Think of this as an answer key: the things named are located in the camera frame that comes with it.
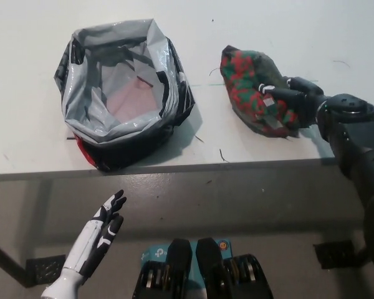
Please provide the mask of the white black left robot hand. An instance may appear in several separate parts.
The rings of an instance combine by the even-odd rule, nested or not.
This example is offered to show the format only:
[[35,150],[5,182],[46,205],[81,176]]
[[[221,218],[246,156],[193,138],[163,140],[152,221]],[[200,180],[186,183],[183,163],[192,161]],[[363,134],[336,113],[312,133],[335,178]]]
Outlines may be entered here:
[[79,288],[97,269],[123,224],[118,212],[126,200],[121,189],[100,206],[73,244],[59,278],[42,292],[41,298],[78,297]]

